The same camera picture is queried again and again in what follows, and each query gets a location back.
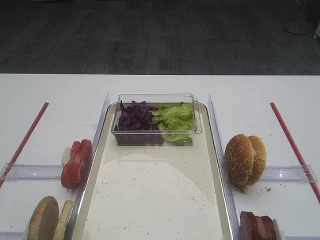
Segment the pale bun bottom slice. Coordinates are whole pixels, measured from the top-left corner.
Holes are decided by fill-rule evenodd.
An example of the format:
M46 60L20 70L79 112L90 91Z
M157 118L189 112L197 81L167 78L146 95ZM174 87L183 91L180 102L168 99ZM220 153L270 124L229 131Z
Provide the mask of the pale bun bottom slice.
M64 240L66 227L69 223L74 204L75 202L72 200L66 200L64 202L57 226L53 234L53 240Z

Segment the green lettuce leaves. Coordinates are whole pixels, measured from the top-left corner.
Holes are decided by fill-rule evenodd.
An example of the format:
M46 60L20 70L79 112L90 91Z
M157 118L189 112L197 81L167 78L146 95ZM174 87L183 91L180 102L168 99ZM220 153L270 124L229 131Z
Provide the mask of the green lettuce leaves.
M158 130L163 134L162 138L176 145L191 145L193 138L188 133L181 133L195 129L193 108L188 103L179 105L163 106L157 110L152 110L152 123L157 124Z

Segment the front tomato slice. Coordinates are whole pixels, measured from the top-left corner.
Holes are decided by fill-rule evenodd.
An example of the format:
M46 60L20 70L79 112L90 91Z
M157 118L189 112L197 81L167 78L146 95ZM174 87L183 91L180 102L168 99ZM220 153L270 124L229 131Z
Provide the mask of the front tomato slice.
M74 158L70 158L69 162L63 166L61 172L61 184L65 189L73 190L81 183L85 166L92 155L91 149L78 153Z

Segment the sliced meat patties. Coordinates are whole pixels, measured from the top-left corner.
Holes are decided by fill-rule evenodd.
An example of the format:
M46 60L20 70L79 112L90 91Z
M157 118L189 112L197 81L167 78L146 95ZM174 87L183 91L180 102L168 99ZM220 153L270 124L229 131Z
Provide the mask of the sliced meat patties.
M240 213L240 232L243 240L276 240L273 220L269 216L256 216L252 212Z

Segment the clear plastic salad container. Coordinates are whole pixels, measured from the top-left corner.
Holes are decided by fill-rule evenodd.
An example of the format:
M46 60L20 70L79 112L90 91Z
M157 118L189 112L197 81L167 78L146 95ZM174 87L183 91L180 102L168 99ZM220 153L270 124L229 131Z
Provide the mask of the clear plastic salad container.
M110 130L119 146L191 146L200 106L191 93L121 94Z

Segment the shredded purple cabbage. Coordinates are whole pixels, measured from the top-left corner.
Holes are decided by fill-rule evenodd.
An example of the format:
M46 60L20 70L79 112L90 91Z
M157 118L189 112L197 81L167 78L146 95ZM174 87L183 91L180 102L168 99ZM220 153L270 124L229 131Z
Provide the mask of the shredded purple cabbage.
M137 134L132 131L157 131L158 125L152 123L152 110L156 107L146 105L145 101L137 103L132 101L131 105L124 107L123 102L119 103L121 114L118 123L114 127L115 139L120 146L133 145L162 145L164 139L160 134Z

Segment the metal serving tray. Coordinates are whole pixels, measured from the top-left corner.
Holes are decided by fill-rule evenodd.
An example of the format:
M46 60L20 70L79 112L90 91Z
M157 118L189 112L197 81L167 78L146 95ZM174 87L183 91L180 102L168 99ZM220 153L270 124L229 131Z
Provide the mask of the metal serving tray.
M119 146L107 109L74 240L230 240L207 107L191 146Z

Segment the front sesame bun top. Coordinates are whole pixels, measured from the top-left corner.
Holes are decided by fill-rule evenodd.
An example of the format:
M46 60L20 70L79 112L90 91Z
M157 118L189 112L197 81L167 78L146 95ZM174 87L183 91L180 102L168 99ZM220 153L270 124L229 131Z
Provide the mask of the front sesame bun top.
M252 175L254 151L249 137L237 134L232 137L225 148L225 163L228 177L236 186L244 186Z

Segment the sesame bun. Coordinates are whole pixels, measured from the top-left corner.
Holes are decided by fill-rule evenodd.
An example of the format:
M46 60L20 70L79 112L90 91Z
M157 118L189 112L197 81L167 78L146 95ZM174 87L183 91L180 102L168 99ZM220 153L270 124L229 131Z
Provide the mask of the sesame bun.
M247 181L247 185L252 186L258 182L264 173L267 161L267 151L262 138L256 135L251 135L248 138L254 150L252 173Z
M252 175L254 151L249 137L237 134L232 137L225 148L225 163L228 177L236 186L244 186Z

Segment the left red strip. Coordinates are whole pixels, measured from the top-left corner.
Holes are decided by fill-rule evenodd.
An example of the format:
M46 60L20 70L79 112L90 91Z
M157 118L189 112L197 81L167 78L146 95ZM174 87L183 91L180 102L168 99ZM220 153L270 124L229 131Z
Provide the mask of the left red strip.
M45 113L46 109L48 108L48 106L49 106L48 102L45 102L43 104L42 108L40 109L39 113L37 114L36 118L32 122L30 128L28 129L27 133L25 134L24 138L22 139L21 143L19 144L17 150L15 151L14 155L12 156L11 160L9 161L9 163L7 163L3 167L2 173L0 174L0 186L1 187L4 184L8 173L11 171L11 169L14 166L14 164L16 163L18 157L20 156L20 154L21 154L22 150L24 149L27 141L29 140L29 138L32 135L32 133L35 130L35 128L37 127L39 121L41 120L41 118L44 115L44 113Z

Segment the right red strip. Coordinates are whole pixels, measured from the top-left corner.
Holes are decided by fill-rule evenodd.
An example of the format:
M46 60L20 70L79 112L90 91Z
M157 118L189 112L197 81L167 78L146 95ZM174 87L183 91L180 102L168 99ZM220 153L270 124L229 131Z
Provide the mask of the right red strip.
M305 173L305 175L306 175L306 177L307 177L307 179L309 181L309 184L310 184L310 186L311 186L311 188L313 190L313 193L315 194L315 196L316 196L316 198L317 198L317 200L319 202L320 201L320 189L317 186L316 178L312 176L311 168L308 167L308 165L306 164L306 162L305 162L301 152L299 151L299 149L298 149L298 147L297 147L297 145L296 145L296 143L295 143L295 141L294 141L289 129L287 128L286 123L283 120L283 118L282 118L282 116L281 116L276 104L274 102L270 102L269 104L270 104L270 106L271 106L271 108L272 108L272 110L273 110L273 112L274 112L274 114L275 114L275 116L276 116L276 118L277 118L277 120L278 120L278 122L279 122L279 124L280 124L280 126L281 126L281 128L282 128L282 130L283 130L283 132L284 132L284 134L285 134L285 136L286 136L286 138L287 138L287 140L288 140L288 142L289 142L289 144L290 144L290 146L291 146L291 148L292 148L297 160L298 160L298 162L302 166L302 169L303 169L303 171L304 171L304 173Z

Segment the right upper clear track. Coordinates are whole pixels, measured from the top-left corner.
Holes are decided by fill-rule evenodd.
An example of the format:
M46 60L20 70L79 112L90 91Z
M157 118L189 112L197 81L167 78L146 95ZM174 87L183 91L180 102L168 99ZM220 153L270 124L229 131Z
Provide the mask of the right upper clear track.
M262 182L314 184L318 179L310 165L267 166L260 178Z

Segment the left upper clear track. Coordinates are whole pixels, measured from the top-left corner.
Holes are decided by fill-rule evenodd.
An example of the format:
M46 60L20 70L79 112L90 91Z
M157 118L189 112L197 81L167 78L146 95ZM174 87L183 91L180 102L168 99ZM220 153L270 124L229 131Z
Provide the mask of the left upper clear track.
M1 180L60 180L63 167L61 165L30 165L6 163L0 172Z

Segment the brown bun bottom slice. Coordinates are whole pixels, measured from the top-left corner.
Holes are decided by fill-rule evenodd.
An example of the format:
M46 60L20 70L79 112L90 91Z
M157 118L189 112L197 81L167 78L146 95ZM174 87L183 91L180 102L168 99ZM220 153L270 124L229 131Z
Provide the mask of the brown bun bottom slice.
M44 197L33 211L28 240L52 240L59 220L59 206L53 196Z

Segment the left lower clear track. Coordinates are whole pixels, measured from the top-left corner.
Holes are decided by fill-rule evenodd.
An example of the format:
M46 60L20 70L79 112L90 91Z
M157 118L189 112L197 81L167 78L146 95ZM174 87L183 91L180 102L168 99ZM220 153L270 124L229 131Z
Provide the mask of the left lower clear track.
M1 231L0 240L27 240L28 230L24 231Z

